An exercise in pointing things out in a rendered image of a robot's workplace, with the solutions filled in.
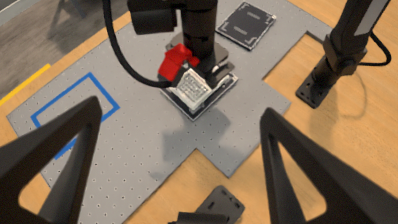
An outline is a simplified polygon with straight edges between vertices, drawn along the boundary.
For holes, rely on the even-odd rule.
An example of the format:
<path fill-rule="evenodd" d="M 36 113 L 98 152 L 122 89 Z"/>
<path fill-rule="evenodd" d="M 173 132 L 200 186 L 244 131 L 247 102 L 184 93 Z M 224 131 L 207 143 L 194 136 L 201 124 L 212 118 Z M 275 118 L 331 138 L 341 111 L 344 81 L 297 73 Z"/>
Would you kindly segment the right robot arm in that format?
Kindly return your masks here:
<path fill-rule="evenodd" d="M 325 54 L 296 90 L 296 97 L 317 109 L 339 78 L 354 74 L 368 52 L 371 32 L 390 1 L 346 1 L 337 24 L 325 36 Z M 216 28 L 218 0 L 127 0 L 127 6 L 137 36 L 174 33 L 177 11 L 183 31 L 191 37 L 206 38 Z"/>

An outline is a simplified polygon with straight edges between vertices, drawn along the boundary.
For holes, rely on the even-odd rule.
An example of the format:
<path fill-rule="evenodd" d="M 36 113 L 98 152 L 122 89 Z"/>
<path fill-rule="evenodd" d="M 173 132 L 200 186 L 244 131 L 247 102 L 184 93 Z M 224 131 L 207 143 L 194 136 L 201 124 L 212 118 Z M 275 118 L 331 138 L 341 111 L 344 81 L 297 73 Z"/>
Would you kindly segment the blue tape outline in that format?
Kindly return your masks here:
<path fill-rule="evenodd" d="M 83 76 L 81 79 L 76 81 L 74 84 L 72 84 L 70 87 L 68 87 L 66 90 L 64 90 L 62 93 L 60 93 L 58 96 L 56 96 L 54 99 L 52 99 L 50 102 L 48 102 L 46 105 L 44 105 L 41 109 L 39 109 L 37 112 L 35 112 L 33 115 L 30 116 L 32 119 L 34 125 L 36 128 L 40 127 L 40 123 L 36 116 L 38 116 L 41 112 L 43 112 L 45 109 L 47 109 L 49 106 L 51 106 L 53 103 L 55 103 L 58 99 L 60 99 L 62 96 L 64 96 L 66 93 L 68 93 L 70 90 L 72 90 L 74 87 L 79 85 L 81 82 L 83 82 L 85 79 L 90 78 L 92 82 L 97 86 L 97 88 L 101 91 L 101 93 L 106 97 L 106 99 L 110 102 L 110 104 L 114 107 L 112 108 L 109 112 L 107 112 L 103 117 L 102 117 L 102 122 L 106 120 L 109 116 L 111 116 L 114 112 L 116 112 L 120 106 L 115 102 L 115 100 L 110 96 L 110 94 L 105 90 L 105 88 L 99 83 L 99 81 L 95 78 L 95 76 L 89 72 L 85 76 Z M 101 122 L 101 123 L 102 123 Z M 76 138 L 71 141 L 68 145 L 64 147 L 62 151 L 60 151 L 56 156 L 55 160 L 57 160 L 60 156 L 62 156 L 66 151 L 68 151 L 75 143 Z"/>

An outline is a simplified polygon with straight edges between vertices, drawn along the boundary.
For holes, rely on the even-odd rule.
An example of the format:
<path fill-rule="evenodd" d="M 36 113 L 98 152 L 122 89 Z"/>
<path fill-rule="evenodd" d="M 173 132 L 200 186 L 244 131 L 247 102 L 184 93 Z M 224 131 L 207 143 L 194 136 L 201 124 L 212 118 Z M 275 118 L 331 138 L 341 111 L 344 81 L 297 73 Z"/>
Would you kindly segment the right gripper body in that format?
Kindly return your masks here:
<path fill-rule="evenodd" d="M 191 70 L 210 86 L 215 86 L 229 71 L 223 66 L 220 66 L 214 72 L 213 69 L 228 59 L 229 52 L 216 42 L 213 45 L 215 31 L 206 38 L 191 37 L 183 29 L 180 33 L 170 41 L 170 46 L 173 49 L 165 53 L 158 73 L 173 82 L 186 60 Z M 182 33 L 184 33 L 184 43 Z"/>

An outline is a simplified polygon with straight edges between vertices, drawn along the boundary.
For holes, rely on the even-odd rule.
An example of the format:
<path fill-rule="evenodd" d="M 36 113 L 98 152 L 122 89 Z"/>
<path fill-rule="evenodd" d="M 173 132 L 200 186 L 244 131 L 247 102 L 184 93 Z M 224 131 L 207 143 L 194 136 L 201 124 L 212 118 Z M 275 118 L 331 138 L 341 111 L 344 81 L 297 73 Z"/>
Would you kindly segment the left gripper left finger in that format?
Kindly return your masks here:
<path fill-rule="evenodd" d="M 102 115 L 98 97 L 92 95 L 0 146 L 0 224 L 78 224 Z M 39 212 L 21 206 L 22 191 L 76 135 Z"/>

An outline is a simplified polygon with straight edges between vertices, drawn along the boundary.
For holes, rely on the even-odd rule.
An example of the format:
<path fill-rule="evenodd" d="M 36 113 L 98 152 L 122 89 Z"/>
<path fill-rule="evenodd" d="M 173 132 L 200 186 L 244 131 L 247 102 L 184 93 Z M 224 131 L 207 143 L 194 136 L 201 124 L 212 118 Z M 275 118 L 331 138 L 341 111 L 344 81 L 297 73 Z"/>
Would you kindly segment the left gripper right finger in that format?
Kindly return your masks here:
<path fill-rule="evenodd" d="M 270 224 L 398 224 L 398 198 L 310 139 L 271 107 L 259 121 Z M 286 172 L 285 149 L 323 197 L 325 212 L 306 220 Z"/>

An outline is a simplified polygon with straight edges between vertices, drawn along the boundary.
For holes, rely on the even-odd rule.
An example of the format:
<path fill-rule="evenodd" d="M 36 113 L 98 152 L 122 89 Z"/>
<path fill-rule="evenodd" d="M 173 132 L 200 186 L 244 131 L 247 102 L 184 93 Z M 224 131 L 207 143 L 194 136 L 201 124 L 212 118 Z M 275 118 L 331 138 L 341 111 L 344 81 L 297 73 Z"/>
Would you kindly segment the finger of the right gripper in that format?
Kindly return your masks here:
<path fill-rule="evenodd" d="M 165 46 L 165 49 L 166 49 L 167 51 L 172 49 L 172 48 L 170 48 L 170 43 L 167 44 L 167 45 Z M 183 62 L 183 66 L 186 65 L 186 64 L 187 64 L 187 61 L 185 60 L 185 61 Z"/>
<path fill-rule="evenodd" d="M 229 71 L 229 73 L 231 73 L 231 72 L 234 70 L 234 68 L 235 68 L 235 66 L 234 66 L 232 63 L 230 63 L 229 61 L 228 61 L 227 63 L 225 63 L 225 64 L 223 65 L 223 67 L 225 67 L 225 68 Z M 229 74 L 229 73 L 228 73 L 228 74 Z M 228 74 L 227 74 L 227 75 L 228 75 Z M 226 76 L 227 76 L 227 75 L 226 75 Z M 226 77 L 226 76 L 225 76 L 225 77 Z M 225 78 L 225 77 L 224 77 L 224 78 Z M 223 78 L 223 79 L 224 79 L 224 78 Z M 222 80 L 223 80 L 223 79 L 222 79 Z M 222 81 L 222 80 L 221 80 L 221 81 Z M 221 82 L 221 81 L 220 81 L 220 82 Z M 213 86 L 213 87 L 210 86 L 207 82 L 205 82 L 205 83 L 209 86 L 210 89 L 212 88 L 211 90 L 214 90 L 214 89 L 218 86 L 218 84 L 219 84 L 220 82 L 218 82 L 218 83 L 217 83 L 215 86 Z"/>

